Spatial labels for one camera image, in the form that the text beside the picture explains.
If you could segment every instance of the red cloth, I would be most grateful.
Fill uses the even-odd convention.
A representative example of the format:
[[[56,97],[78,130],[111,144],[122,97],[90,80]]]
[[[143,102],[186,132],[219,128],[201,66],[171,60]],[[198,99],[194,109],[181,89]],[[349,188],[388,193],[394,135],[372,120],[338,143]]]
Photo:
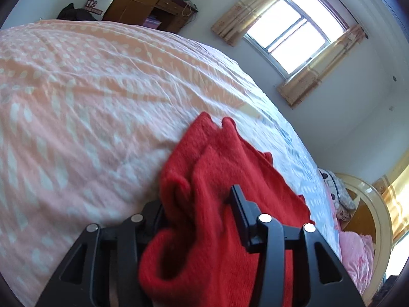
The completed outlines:
[[[231,118],[217,127],[207,113],[192,123],[165,164],[160,198],[172,227],[160,231],[140,262],[139,280],[154,301],[171,307],[248,307],[257,254],[240,244],[230,206],[239,184],[249,201],[281,223],[310,221],[304,198],[272,167],[271,154],[240,137]],[[285,307],[292,303],[292,260],[286,254]]]

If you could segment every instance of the wooden headboard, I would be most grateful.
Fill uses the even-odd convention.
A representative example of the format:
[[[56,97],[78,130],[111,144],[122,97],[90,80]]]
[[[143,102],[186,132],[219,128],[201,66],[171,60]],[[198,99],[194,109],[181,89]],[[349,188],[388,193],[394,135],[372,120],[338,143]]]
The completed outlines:
[[[347,174],[336,174],[341,178],[357,210],[351,221],[342,225],[343,231],[360,235],[371,235],[375,255],[371,283],[362,295],[368,304],[378,290],[385,275],[392,251],[392,222],[388,208],[376,189],[369,183]]]

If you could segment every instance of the pink pillow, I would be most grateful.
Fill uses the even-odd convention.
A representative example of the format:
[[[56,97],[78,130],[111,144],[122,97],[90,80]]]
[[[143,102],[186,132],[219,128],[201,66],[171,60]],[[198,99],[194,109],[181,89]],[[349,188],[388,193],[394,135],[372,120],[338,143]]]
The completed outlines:
[[[373,242],[370,235],[339,232],[342,264],[360,294],[368,287],[373,271]]]

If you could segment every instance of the curtain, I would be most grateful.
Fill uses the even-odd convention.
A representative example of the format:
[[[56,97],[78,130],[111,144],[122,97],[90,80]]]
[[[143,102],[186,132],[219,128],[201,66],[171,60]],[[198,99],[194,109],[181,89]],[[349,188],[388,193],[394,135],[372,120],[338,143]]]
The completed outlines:
[[[365,38],[360,25],[346,30],[290,79],[277,87],[291,108],[297,106],[327,76],[349,51]]]
[[[409,231],[409,151],[386,175],[372,184],[382,195],[392,220],[393,244]]]
[[[277,1],[279,0],[240,0],[211,29],[230,46],[234,46]]]

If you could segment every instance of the pillow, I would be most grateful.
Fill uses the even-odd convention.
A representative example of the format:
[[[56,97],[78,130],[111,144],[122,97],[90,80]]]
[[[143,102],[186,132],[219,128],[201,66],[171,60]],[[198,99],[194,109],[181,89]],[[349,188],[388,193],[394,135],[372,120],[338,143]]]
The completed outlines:
[[[337,218],[342,221],[350,221],[356,210],[356,205],[346,191],[344,182],[330,171],[319,170],[330,191]]]
[[[362,295],[369,286],[373,271],[373,243],[370,235],[339,232],[342,264]]]

